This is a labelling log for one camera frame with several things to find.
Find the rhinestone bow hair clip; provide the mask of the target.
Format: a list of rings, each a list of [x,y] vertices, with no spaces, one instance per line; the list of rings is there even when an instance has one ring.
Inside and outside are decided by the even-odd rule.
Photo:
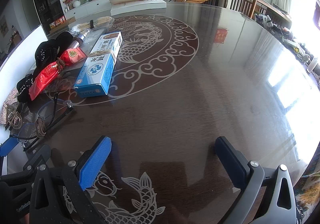
[[[1,125],[5,129],[20,129],[23,123],[21,111],[22,104],[18,102],[18,90],[13,88],[1,108]]]

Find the red snack packet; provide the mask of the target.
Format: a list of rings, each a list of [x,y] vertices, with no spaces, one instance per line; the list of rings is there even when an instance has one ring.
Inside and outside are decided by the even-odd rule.
[[[35,100],[36,97],[57,78],[65,67],[76,64],[86,57],[85,53],[79,47],[69,48],[64,51],[56,61],[48,64],[48,66],[42,69],[39,75],[35,77],[32,86],[29,88],[30,99],[32,101]]]

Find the blue white carton box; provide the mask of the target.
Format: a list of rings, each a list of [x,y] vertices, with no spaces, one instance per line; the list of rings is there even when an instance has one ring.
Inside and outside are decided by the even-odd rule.
[[[114,66],[123,37],[120,31],[102,34],[87,56],[74,84],[77,94],[82,97],[108,94]]]

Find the eyeglasses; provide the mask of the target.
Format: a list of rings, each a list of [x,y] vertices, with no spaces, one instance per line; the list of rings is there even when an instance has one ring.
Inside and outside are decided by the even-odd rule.
[[[18,139],[26,152],[31,149],[35,143],[46,136],[58,122],[73,110],[73,104],[70,100],[58,98],[58,92],[54,94],[52,100],[49,100],[38,111],[31,111],[32,106],[27,103],[22,104],[22,126],[20,129],[8,128],[9,138]]]

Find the black trimmed hair band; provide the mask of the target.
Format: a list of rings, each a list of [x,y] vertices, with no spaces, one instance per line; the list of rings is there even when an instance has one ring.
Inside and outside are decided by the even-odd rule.
[[[29,89],[33,85],[33,74],[27,74],[24,78],[18,81],[16,89],[18,91],[17,100],[20,103],[31,101]]]

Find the black velvet hair scrunchie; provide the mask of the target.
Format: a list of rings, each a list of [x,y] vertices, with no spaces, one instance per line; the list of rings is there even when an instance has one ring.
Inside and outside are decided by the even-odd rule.
[[[69,32],[63,32],[56,39],[42,42],[35,52],[36,68],[33,72],[33,78],[37,77],[50,63],[55,62],[72,42],[73,36]]]

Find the clear plastic zip bag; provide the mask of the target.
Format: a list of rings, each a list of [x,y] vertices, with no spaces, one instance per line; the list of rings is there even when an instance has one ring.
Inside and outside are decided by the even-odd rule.
[[[100,36],[108,32],[109,27],[99,27],[90,30],[91,32],[86,36],[84,43],[79,47],[86,55],[91,52],[93,46],[96,44]],[[71,34],[73,37],[75,37],[80,33],[71,32]]]

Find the bundle of bamboo sticks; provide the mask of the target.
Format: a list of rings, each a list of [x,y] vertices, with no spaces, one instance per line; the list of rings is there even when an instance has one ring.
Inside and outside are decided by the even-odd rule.
[[[110,16],[99,17],[95,20],[90,20],[89,22],[84,22],[77,24],[71,28],[71,32],[80,33],[85,29],[94,29],[99,27],[109,27],[113,24],[114,18]]]

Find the red flower vase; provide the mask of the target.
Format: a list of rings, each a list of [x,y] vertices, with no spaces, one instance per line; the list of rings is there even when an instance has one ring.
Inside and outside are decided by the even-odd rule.
[[[63,0],[63,4],[67,7],[67,10],[77,8],[81,5],[79,0]]]

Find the white tv cabinet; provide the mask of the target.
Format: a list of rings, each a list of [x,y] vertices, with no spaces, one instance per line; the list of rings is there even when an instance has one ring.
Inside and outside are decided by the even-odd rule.
[[[89,16],[95,13],[103,12],[105,10],[111,9],[114,2],[119,2],[123,0],[93,0],[81,4],[80,6],[71,9],[65,13],[65,18],[71,19],[74,17],[76,20]]]

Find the white flat box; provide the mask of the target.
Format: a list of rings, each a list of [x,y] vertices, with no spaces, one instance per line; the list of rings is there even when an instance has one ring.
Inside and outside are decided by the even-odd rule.
[[[111,15],[137,12],[148,9],[162,9],[167,7],[164,0],[111,0]]]

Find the wooden side desk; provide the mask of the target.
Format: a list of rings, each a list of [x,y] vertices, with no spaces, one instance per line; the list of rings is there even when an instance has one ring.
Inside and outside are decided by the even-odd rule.
[[[269,16],[273,23],[291,29],[292,21],[289,16],[264,0],[257,0],[255,13]]]

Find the dark wooden chair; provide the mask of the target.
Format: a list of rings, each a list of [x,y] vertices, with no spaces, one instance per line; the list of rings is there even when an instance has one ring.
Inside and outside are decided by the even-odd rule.
[[[226,0],[225,8],[240,12],[253,19],[257,0]]]

